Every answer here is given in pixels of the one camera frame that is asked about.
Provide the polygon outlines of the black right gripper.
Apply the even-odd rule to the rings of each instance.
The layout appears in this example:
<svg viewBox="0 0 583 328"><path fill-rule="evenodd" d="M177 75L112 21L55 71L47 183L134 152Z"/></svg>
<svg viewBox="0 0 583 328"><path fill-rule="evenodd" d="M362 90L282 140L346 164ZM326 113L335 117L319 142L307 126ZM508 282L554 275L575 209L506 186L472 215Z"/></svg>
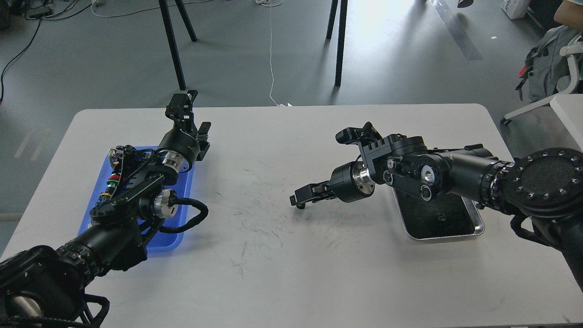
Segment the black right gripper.
<svg viewBox="0 0 583 328"><path fill-rule="evenodd" d="M352 203L370 197L374 190L375 182L370 177L368 168L362 162L348 162L333 170L327 186L322 182L296 189L290 196L290 205L307 205L333 200L335 197L344 203Z"/></svg>

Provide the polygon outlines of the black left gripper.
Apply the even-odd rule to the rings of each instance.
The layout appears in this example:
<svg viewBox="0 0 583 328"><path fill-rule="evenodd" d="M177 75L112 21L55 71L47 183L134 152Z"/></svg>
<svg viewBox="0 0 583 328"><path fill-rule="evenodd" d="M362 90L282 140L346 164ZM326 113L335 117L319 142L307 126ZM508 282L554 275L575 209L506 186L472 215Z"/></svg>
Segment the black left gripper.
<svg viewBox="0 0 583 328"><path fill-rule="evenodd" d="M173 121L173 128L166 133L156 149L161 159L161 170L165 174L179 174L192 169L195 161L202 161L210 149L208 133L212 123L203 121L196 129L194 123L193 102L198 96L197 90L174 94L166 107L166 118ZM180 127L193 127L185 132Z"/></svg>

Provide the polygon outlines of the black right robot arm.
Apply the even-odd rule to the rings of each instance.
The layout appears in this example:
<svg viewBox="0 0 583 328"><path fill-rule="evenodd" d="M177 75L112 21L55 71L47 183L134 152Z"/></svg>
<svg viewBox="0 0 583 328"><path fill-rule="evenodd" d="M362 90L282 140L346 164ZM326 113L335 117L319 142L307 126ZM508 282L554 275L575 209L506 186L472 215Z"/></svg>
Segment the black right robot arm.
<svg viewBox="0 0 583 328"><path fill-rule="evenodd" d="M582 154L571 148L546 148L515 162L499 160L482 144L429 149L420 136L381 133L367 122L335 136L356 144L360 157L337 167L329 180L294 191L290 204L370 197L375 185L430 203L452 194L512 216L518 237L562 253L576 283L582 285Z"/></svg>

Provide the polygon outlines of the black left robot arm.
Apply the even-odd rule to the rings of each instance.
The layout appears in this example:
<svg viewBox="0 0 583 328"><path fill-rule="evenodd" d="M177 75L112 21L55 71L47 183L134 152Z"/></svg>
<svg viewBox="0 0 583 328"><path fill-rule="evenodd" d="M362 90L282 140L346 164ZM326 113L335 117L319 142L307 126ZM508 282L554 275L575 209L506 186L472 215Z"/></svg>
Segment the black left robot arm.
<svg viewBox="0 0 583 328"><path fill-rule="evenodd" d="M208 216L205 204L171 189L210 148L211 123L194 122L197 95L173 95L165 111L173 128L156 149L111 149L111 176L85 232L58 249L35 246L2 262L3 328L99 328L110 301L86 293L94 278L146 260L156 233L182 233Z"/></svg>

